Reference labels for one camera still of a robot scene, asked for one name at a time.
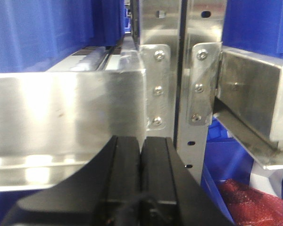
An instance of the metal bracket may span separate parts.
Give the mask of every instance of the metal bracket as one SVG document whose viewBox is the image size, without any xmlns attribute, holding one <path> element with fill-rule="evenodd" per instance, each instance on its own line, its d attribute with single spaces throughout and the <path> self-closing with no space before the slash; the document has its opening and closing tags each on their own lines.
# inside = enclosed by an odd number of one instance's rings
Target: metal bracket
<svg viewBox="0 0 283 226">
<path fill-rule="evenodd" d="M 161 130 L 170 118 L 168 111 L 171 51 L 168 45 L 141 45 L 140 54 L 147 77 L 147 117 L 149 130 Z"/>
<path fill-rule="evenodd" d="M 221 42 L 193 46 L 186 117 L 190 125 L 208 126 L 212 123 L 221 46 Z"/>
</svg>

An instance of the bolt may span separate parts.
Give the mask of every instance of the bolt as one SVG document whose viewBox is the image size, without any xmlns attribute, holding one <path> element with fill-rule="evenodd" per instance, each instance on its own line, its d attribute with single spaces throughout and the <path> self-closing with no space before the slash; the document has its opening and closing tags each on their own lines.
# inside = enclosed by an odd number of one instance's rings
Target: bolt
<svg viewBox="0 0 283 226">
<path fill-rule="evenodd" d="M 206 49 L 201 49 L 197 52 L 197 59 L 205 60 L 208 57 L 208 52 Z"/>
<path fill-rule="evenodd" d="M 199 114 L 194 114 L 193 116 L 192 116 L 192 122 L 198 122 L 198 121 L 200 121 L 202 119 L 202 117 L 201 117 L 201 115 L 199 115 Z"/>
<path fill-rule="evenodd" d="M 165 58 L 165 52 L 163 50 L 157 50 L 154 54 L 154 57 L 157 61 L 161 61 Z"/>
<path fill-rule="evenodd" d="M 160 126 L 162 124 L 162 119 L 160 117 L 156 117 L 155 119 L 153 119 L 152 121 L 152 125 L 153 126 Z"/>
<path fill-rule="evenodd" d="M 199 84 L 195 85 L 195 92 L 196 93 L 202 93 L 203 90 L 204 90 L 204 88 L 203 88 L 203 84 L 202 83 L 199 83 Z"/>
<path fill-rule="evenodd" d="M 164 93 L 164 91 L 163 91 L 163 89 L 162 89 L 161 86 L 156 86 L 156 87 L 154 88 L 154 90 L 153 90 L 153 94 L 154 94 L 155 96 L 160 96 L 160 95 L 162 95 L 163 93 Z"/>
<path fill-rule="evenodd" d="M 233 84 L 233 90 L 235 90 L 235 91 L 237 91 L 238 90 L 238 83 L 237 82 L 235 82 L 234 84 Z"/>
</svg>

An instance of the reflective metal surface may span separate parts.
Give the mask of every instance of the reflective metal surface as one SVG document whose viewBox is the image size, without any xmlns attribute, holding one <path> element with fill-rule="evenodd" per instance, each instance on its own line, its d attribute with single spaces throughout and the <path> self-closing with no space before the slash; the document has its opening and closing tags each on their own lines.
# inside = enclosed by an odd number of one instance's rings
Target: reflective metal surface
<svg viewBox="0 0 283 226">
<path fill-rule="evenodd" d="M 0 190 L 57 183 L 145 127 L 144 70 L 0 74 Z"/>
<path fill-rule="evenodd" d="M 70 68 L 73 72 L 95 71 L 108 53 L 105 47 L 97 47 L 94 51 L 80 60 L 75 67 Z"/>
<path fill-rule="evenodd" d="M 212 123 L 221 42 L 200 43 L 193 47 L 187 122 L 194 126 Z M 199 54 L 206 53 L 205 58 Z"/>
<path fill-rule="evenodd" d="M 209 104 L 208 102 L 193 102 L 200 95 L 205 95 L 201 92 L 201 89 L 200 92 L 197 91 L 199 85 L 202 84 L 202 82 L 198 83 L 198 79 L 203 73 L 209 72 L 205 72 L 205 69 L 201 68 L 200 65 L 210 57 L 209 51 L 205 51 L 206 48 L 198 48 L 197 51 L 194 50 L 197 47 L 195 46 L 196 44 L 221 41 L 226 3 L 226 0 L 187 1 L 183 69 L 178 113 L 177 150 L 184 164 L 193 166 L 189 171 L 199 183 L 202 174 L 203 156 L 208 132 L 207 125 L 210 123 L 210 116 L 201 117 L 202 119 L 199 120 L 199 117 L 196 116 L 201 116 L 201 114 L 192 109 L 202 108 L 206 105 L 208 109 L 205 112 L 211 115 L 211 112 L 209 113 L 208 111 L 210 111 L 209 107 L 212 106 L 214 99 L 208 98 L 207 100 L 210 101 Z M 203 15 L 203 12 L 210 12 L 210 16 Z M 218 54 L 214 53 L 214 57 L 216 57 L 215 60 L 218 60 Z M 210 89 L 213 87 L 214 79 L 211 82 Z M 189 143 L 190 141 L 194 141 L 195 145 L 188 145 L 191 144 Z"/>
<path fill-rule="evenodd" d="M 222 102 L 215 102 L 214 116 L 228 129 L 263 169 L 283 169 L 283 151 L 268 145 Z"/>
<path fill-rule="evenodd" d="M 218 98 L 265 141 L 283 148 L 283 60 L 225 48 Z"/>
<path fill-rule="evenodd" d="M 147 135 L 169 137 L 174 123 L 174 114 L 169 110 L 169 88 L 173 85 L 170 83 L 170 48 L 167 45 L 142 45 L 140 54 L 147 76 Z"/>
<path fill-rule="evenodd" d="M 168 104 L 164 107 L 165 112 L 170 114 L 170 117 L 164 119 L 165 125 L 163 129 L 149 131 L 148 136 L 173 137 L 178 48 L 180 40 L 181 0 L 141 0 L 139 3 L 140 45 L 168 45 L 171 53 L 170 72 L 168 73 L 169 87 L 165 91 L 165 95 L 168 98 Z M 155 76 L 156 72 L 157 70 L 154 69 L 154 71 L 150 73 L 152 76 Z"/>
</svg>

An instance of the hex socket screw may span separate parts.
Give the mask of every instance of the hex socket screw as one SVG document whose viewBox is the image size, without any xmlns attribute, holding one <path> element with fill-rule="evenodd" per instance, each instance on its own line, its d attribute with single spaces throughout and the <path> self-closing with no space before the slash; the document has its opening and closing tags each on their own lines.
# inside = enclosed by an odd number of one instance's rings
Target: hex socket screw
<svg viewBox="0 0 283 226">
<path fill-rule="evenodd" d="M 204 87 L 202 83 L 197 83 L 195 85 L 195 92 L 196 93 L 202 93 L 204 91 Z"/>
<path fill-rule="evenodd" d="M 157 50 L 154 53 L 154 57 L 157 61 L 162 61 L 165 58 L 165 52 L 163 50 Z"/>
<path fill-rule="evenodd" d="M 202 116 L 199 115 L 199 114 L 194 114 L 194 115 L 192 115 L 191 118 L 192 118 L 192 122 L 198 122 L 202 119 Z"/>
<path fill-rule="evenodd" d="M 153 126 L 160 126 L 162 124 L 162 119 L 158 116 L 152 120 Z"/>
<path fill-rule="evenodd" d="M 162 86 L 156 86 L 156 87 L 154 87 L 153 94 L 154 94 L 155 96 L 161 96 L 163 93 L 164 93 L 164 91 L 163 91 L 163 89 L 162 89 Z"/>
<path fill-rule="evenodd" d="M 205 60 L 208 57 L 208 51 L 206 49 L 201 49 L 197 52 L 197 59 Z"/>
</svg>

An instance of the red mesh bag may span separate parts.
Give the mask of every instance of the red mesh bag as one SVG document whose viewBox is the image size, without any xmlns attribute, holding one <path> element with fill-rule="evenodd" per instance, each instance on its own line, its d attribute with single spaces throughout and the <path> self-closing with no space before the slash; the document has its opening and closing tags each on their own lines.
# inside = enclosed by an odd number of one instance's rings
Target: red mesh bag
<svg viewBox="0 0 283 226">
<path fill-rule="evenodd" d="M 220 193 L 237 225 L 283 226 L 283 200 L 233 179 L 219 186 Z"/>
</svg>

